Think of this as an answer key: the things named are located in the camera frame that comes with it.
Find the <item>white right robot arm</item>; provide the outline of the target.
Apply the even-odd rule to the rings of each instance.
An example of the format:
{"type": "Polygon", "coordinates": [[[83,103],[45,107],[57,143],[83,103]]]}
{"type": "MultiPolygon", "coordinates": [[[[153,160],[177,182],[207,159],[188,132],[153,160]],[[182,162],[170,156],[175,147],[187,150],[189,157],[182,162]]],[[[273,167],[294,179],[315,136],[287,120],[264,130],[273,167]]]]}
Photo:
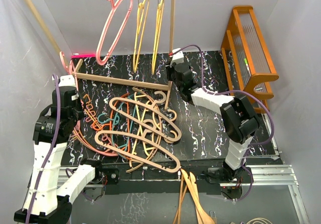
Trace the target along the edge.
{"type": "Polygon", "coordinates": [[[184,101],[221,115],[229,147],[223,167],[215,174],[229,182],[237,181],[242,175],[248,147],[260,127],[258,115],[250,101],[245,96],[211,94],[203,90],[195,82],[190,66],[185,63],[168,63],[166,71],[168,80],[176,85],[184,101]]]}

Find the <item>pink tape strip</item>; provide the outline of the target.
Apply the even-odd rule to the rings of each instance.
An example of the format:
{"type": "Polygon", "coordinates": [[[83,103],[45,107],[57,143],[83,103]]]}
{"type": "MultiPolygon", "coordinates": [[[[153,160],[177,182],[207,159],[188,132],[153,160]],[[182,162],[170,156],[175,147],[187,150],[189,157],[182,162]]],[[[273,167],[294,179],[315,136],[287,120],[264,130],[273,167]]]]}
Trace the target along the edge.
{"type": "Polygon", "coordinates": [[[71,56],[71,59],[74,59],[74,58],[90,58],[90,57],[95,57],[96,55],[95,54],[74,54],[71,56]]]}

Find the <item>orange wooden shelf rack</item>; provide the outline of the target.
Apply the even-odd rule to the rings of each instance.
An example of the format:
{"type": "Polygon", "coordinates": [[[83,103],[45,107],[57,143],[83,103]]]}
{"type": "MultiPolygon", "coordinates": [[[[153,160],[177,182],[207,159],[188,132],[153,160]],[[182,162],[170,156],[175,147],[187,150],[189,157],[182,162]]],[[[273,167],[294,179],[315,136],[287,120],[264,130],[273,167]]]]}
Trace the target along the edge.
{"type": "Polygon", "coordinates": [[[265,107],[274,97],[270,82],[279,79],[252,6],[235,6],[221,44],[229,90],[242,90],[265,107]]]}

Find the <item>yellow velvet hanger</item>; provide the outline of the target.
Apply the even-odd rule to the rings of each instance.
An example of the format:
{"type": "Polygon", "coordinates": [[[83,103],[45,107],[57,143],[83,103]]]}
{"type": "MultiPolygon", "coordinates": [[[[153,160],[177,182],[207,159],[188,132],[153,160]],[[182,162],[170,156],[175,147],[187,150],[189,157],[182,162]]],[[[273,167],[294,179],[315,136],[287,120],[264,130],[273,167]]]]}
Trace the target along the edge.
{"type": "Polygon", "coordinates": [[[139,64],[139,56],[145,32],[145,25],[149,10],[149,0],[138,1],[137,16],[136,16],[136,33],[134,42],[134,53],[133,53],[133,71],[137,72],[139,64]]]}
{"type": "Polygon", "coordinates": [[[156,22],[155,22],[155,35],[154,35],[154,45],[151,61],[151,73],[154,75],[156,67],[156,58],[159,45],[159,39],[162,29],[163,13],[164,13],[164,0],[157,0],[157,11],[156,11],[156,22]]]}

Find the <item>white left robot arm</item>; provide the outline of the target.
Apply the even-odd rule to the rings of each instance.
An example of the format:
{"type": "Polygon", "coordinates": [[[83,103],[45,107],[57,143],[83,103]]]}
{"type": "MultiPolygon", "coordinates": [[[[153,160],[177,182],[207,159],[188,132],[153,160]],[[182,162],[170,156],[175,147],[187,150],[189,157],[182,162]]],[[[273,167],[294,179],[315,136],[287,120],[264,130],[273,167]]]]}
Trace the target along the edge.
{"type": "Polygon", "coordinates": [[[103,170],[99,161],[84,160],[61,186],[59,172],[67,141],[77,122],[84,118],[74,86],[60,86],[52,92],[52,104],[39,115],[34,128],[34,165],[23,207],[14,214],[20,223],[67,223],[72,204],[85,186],[99,183],[103,170]]]}

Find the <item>wooden hangers on floor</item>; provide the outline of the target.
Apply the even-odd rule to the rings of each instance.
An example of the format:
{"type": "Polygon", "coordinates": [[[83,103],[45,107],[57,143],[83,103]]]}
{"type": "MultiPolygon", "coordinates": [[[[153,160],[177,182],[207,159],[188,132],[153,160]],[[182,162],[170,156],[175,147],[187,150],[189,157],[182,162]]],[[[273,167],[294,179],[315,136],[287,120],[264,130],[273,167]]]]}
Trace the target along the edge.
{"type": "Polygon", "coordinates": [[[192,172],[188,173],[184,169],[181,169],[179,204],[173,223],[181,223],[182,206],[186,194],[189,194],[193,201],[197,223],[217,223],[216,218],[211,217],[209,214],[207,214],[200,203],[195,175],[192,172]]]}

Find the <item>wooden clothes rack frame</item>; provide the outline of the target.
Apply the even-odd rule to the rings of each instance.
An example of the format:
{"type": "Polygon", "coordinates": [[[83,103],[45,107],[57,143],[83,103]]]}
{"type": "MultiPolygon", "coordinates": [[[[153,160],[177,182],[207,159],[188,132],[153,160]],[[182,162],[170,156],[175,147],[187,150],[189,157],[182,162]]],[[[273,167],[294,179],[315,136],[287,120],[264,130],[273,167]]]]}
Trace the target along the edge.
{"type": "MultiPolygon", "coordinates": [[[[52,36],[49,28],[47,27],[46,23],[42,19],[40,13],[36,9],[35,5],[33,4],[32,0],[24,0],[31,10],[33,16],[36,18],[37,22],[39,23],[40,27],[43,29],[44,33],[46,34],[48,40],[51,42],[52,46],[55,48],[56,52],[58,52],[60,59],[62,61],[63,67],[65,68],[66,71],[69,71],[69,66],[66,65],[65,59],[64,59],[64,54],[57,45],[54,37],[52,36]]],[[[96,60],[99,65],[104,65],[107,63],[108,59],[112,55],[112,52],[114,48],[116,47],[119,38],[125,28],[125,25],[128,21],[128,18],[130,16],[131,10],[132,10],[132,5],[133,5],[133,0],[130,0],[129,8],[127,10],[126,16],[118,30],[118,33],[110,47],[110,49],[107,52],[107,55],[104,59],[100,59],[100,53],[101,49],[103,46],[103,42],[105,39],[105,36],[107,34],[108,27],[110,25],[110,22],[118,9],[119,5],[123,0],[107,0],[111,3],[111,12],[108,15],[108,18],[106,20],[105,26],[103,28],[98,47],[96,50],[96,60]]],[[[171,0],[171,16],[170,16],[170,51],[173,50],[174,46],[174,26],[175,26],[175,4],[176,0],[171,0]]],[[[71,74],[75,78],[83,79],[83,80],[91,80],[91,81],[98,81],[98,82],[105,82],[105,83],[112,83],[112,84],[118,84],[118,85],[127,85],[127,86],[133,86],[133,87],[141,87],[141,88],[147,88],[147,89],[155,89],[155,90],[160,90],[160,91],[166,91],[166,101],[165,101],[165,109],[168,108],[169,105],[169,99],[170,99],[170,93],[171,93],[171,88],[172,88],[172,82],[169,81],[167,85],[164,84],[156,84],[156,83],[149,83],[149,82],[141,82],[141,81],[135,81],[135,80],[126,80],[126,79],[121,79],[121,78],[113,78],[113,77],[107,77],[107,76],[100,76],[100,75],[93,75],[93,74],[85,74],[85,73],[79,73],[79,68],[82,65],[82,61],[78,61],[78,64],[74,68],[74,70],[71,71],[71,74]]]]}

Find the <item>teal thin hanger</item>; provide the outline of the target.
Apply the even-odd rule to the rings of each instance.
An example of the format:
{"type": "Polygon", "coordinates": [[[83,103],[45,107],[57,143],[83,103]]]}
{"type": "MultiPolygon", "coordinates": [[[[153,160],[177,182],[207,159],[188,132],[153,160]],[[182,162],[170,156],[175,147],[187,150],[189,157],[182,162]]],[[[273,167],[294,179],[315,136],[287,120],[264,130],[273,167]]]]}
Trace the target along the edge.
{"type": "MultiPolygon", "coordinates": [[[[134,99],[134,94],[129,94],[126,93],[121,98],[125,99],[134,99]]],[[[117,110],[122,110],[123,105],[125,105],[125,110],[127,111],[128,114],[131,114],[133,117],[136,116],[136,110],[133,110],[133,112],[130,112],[130,107],[128,102],[123,102],[123,101],[116,101],[114,103],[114,106],[117,107],[117,110]]],[[[132,126],[133,126],[133,121],[131,121],[128,118],[125,118],[123,115],[121,115],[119,112],[116,112],[115,110],[110,111],[110,116],[107,116],[108,114],[103,112],[98,115],[97,121],[99,124],[102,126],[103,129],[106,127],[109,127],[109,130],[112,131],[117,131],[117,130],[122,130],[124,126],[126,126],[125,132],[131,133],[132,132],[132,126]]],[[[120,141],[120,143],[116,142],[118,141],[118,137],[114,137],[112,134],[107,134],[105,137],[107,138],[106,142],[108,142],[108,145],[112,145],[114,147],[117,147],[118,149],[130,152],[130,137],[124,137],[125,140],[123,142],[120,141]]]]}

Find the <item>orange thin hanger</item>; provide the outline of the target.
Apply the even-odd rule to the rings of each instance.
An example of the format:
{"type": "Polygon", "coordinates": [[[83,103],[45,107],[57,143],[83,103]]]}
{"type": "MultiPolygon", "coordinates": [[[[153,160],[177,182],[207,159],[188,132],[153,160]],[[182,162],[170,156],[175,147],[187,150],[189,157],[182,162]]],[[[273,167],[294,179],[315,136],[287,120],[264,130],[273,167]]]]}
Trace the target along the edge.
{"type": "MultiPolygon", "coordinates": [[[[110,112],[109,118],[106,118],[105,120],[100,120],[101,117],[107,115],[107,113],[102,113],[100,115],[96,115],[96,111],[93,109],[93,105],[92,105],[92,101],[89,97],[89,95],[85,95],[85,103],[86,103],[86,107],[85,107],[85,121],[86,122],[90,122],[91,125],[90,127],[98,132],[98,131],[102,131],[104,130],[105,127],[109,127],[110,130],[114,130],[114,128],[119,124],[120,122],[120,115],[118,112],[112,110],[110,112]]],[[[79,127],[75,128],[73,130],[73,135],[72,137],[74,139],[77,139],[83,146],[85,146],[86,148],[88,148],[89,150],[100,154],[102,156],[106,156],[106,157],[116,157],[118,156],[118,152],[115,152],[109,148],[105,148],[104,150],[98,150],[96,148],[94,148],[84,137],[84,135],[82,134],[81,130],[79,127]]],[[[117,144],[114,142],[113,140],[113,135],[104,135],[102,138],[103,141],[107,142],[107,145],[110,146],[114,146],[120,150],[126,151],[126,152],[130,152],[130,138],[127,137],[126,138],[126,142],[124,144],[117,144]]]]}

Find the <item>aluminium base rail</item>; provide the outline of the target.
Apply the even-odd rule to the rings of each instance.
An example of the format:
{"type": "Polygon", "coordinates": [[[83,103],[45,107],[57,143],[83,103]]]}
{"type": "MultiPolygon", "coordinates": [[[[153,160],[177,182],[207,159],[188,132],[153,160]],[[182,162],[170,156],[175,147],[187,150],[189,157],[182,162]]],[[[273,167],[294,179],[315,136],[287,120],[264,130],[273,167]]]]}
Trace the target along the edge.
{"type": "Polygon", "coordinates": [[[292,165],[249,165],[253,185],[298,185],[292,165]]]}

